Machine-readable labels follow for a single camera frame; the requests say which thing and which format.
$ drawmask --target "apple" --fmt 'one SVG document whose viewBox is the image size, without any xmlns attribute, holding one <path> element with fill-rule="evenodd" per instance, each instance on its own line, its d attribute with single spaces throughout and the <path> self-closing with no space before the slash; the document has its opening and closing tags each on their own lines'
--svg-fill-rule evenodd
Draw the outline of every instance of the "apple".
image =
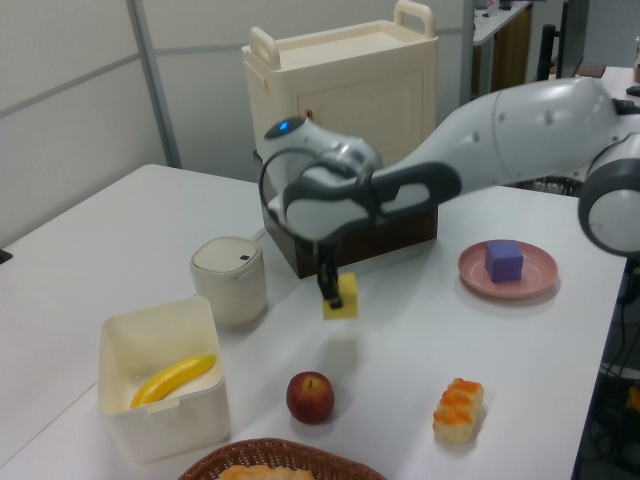
<svg viewBox="0 0 640 480">
<path fill-rule="evenodd" d="M 334 403 L 333 386 L 318 372 L 295 375 L 287 387 L 287 407 L 299 422 L 316 425 L 331 415 Z"/>
</svg>

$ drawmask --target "desk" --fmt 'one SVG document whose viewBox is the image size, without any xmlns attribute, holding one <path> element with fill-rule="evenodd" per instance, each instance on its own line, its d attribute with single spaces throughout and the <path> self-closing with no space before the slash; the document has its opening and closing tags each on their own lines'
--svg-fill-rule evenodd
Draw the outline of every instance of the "desk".
<svg viewBox="0 0 640 480">
<path fill-rule="evenodd" d="M 494 35 L 516 15 L 523 12 L 530 1 L 514 1 L 511 10 L 498 10 L 493 17 L 483 17 L 486 10 L 476 10 L 475 31 L 473 32 L 473 46 L 480 47 L 480 80 L 478 94 L 484 95 L 491 91 L 491 75 L 493 70 L 493 45 Z"/>
<path fill-rule="evenodd" d="M 8 331 L 0 351 L 12 402 L 3 397 L 2 421 L 13 432 L 3 435 L 3 453 L 13 457 L 1 479 L 175 479 L 213 448 L 146 466 L 123 459 L 97 408 L 99 327 L 116 312 L 192 295 L 186 265 L 198 246 L 259 232 L 255 190 L 145 167 L 8 248 L 15 263 L 0 267 Z M 584 237 L 576 208 L 574 198 L 504 187 L 442 205 L 437 240 L 343 269 L 358 275 L 360 317 L 351 321 L 324 322 L 315 279 L 295 278 L 260 237 L 269 311 L 252 328 L 219 332 L 229 441 L 287 438 L 390 480 L 568 479 L 625 263 Z M 470 292 L 458 255 L 491 238 L 554 256 L 557 291 L 520 302 Z M 55 315 L 38 316 L 53 307 Z M 298 424 L 286 409 L 289 379 L 307 369 L 334 382 L 328 424 Z M 486 398 L 477 439 L 448 448 L 434 441 L 431 414 L 456 376 L 481 381 Z"/>
<path fill-rule="evenodd" d="M 640 106 L 640 97 L 627 94 L 627 88 L 640 85 L 633 81 L 632 68 L 607 67 L 602 76 L 602 85 L 612 98 L 631 100 Z"/>
<path fill-rule="evenodd" d="M 255 233 L 259 206 L 253 183 L 148 166 L 7 247 L 0 465 L 95 384 L 102 321 L 192 295 L 191 254 Z"/>
</svg>

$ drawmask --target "purple cube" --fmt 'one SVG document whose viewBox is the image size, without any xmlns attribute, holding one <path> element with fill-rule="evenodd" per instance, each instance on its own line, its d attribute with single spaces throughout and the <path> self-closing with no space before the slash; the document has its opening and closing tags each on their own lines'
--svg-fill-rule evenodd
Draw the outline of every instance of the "purple cube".
<svg viewBox="0 0 640 480">
<path fill-rule="evenodd" d="M 492 282 L 520 280 L 524 257 L 515 240 L 494 240 L 487 242 L 484 268 Z"/>
</svg>

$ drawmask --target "yellow banana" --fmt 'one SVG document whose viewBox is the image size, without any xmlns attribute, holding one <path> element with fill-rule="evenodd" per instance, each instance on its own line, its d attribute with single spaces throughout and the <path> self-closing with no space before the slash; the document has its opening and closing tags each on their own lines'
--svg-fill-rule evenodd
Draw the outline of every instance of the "yellow banana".
<svg viewBox="0 0 640 480">
<path fill-rule="evenodd" d="M 195 355 L 157 373 L 131 400 L 131 408 L 162 400 L 176 388 L 207 372 L 216 363 L 215 355 Z"/>
</svg>

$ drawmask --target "wicker basket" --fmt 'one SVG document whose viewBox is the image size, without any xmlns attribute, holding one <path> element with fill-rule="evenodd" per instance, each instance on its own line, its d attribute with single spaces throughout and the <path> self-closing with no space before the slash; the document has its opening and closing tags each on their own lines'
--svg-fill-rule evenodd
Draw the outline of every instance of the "wicker basket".
<svg viewBox="0 0 640 480">
<path fill-rule="evenodd" d="M 233 465 L 310 470 L 316 480 L 385 480 L 360 463 L 278 438 L 245 440 L 219 448 L 192 465 L 180 480 L 216 480 Z"/>
</svg>

